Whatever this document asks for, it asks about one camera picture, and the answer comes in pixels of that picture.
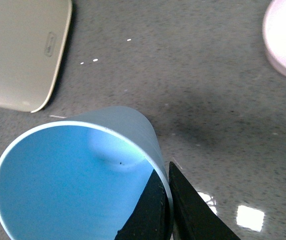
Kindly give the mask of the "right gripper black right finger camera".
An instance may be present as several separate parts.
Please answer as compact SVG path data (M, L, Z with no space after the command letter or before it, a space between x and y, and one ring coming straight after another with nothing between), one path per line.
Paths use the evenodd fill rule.
M173 239L238 240L239 237L209 208L178 167L169 163L174 205Z

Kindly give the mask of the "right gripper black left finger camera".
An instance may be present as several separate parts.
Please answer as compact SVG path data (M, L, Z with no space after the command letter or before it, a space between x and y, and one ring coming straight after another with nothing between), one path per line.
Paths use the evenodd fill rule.
M169 203L164 186L154 170L133 213L115 239L168 240L170 235Z

